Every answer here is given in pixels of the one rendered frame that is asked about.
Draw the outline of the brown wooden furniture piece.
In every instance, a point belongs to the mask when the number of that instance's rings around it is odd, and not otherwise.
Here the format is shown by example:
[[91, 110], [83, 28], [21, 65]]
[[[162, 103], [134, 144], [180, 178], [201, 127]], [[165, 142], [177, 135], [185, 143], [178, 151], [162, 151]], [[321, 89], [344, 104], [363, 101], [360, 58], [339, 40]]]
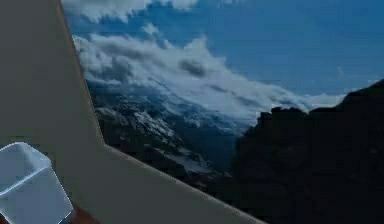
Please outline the brown wooden furniture piece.
[[74, 212], [71, 214], [69, 224], [101, 224], [101, 223], [81, 207], [74, 207]]

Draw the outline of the large window with mountain view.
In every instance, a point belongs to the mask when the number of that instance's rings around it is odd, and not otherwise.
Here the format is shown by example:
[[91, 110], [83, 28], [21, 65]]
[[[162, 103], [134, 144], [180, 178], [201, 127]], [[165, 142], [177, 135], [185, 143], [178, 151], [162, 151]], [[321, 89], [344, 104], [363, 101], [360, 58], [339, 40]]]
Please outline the large window with mountain view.
[[104, 142], [267, 224], [384, 224], [384, 0], [61, 0]]

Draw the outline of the white square bin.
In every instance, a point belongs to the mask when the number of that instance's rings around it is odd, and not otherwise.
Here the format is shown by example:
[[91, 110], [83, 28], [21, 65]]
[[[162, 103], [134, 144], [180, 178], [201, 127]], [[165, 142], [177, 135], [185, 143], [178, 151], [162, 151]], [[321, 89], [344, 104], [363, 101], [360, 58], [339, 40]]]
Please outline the white square bin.
[[74, 215], [51, 160], [25, 142], [0, 148], [0, 213], [9, 224], [69, 224]]

